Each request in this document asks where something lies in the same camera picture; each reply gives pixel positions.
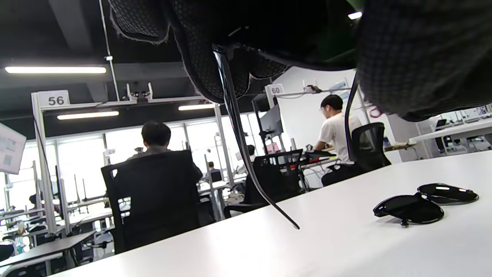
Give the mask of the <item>person's left hand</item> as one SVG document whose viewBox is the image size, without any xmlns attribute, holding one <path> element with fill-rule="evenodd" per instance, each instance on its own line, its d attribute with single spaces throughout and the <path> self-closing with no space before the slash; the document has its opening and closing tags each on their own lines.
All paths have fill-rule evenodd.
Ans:
<svg viewBox="0 0 492 277">
<path fill-rule="evenodd" d="M 379 111 L 418 122 L 491 103 L 490 0 L 110 0 L 128 39 L 169 33 L 188 77 L 223 103 L 214 52 L 224 52 L 237 97 L 252 78 L 288 67 L 355 70 Z"/>
</svg>

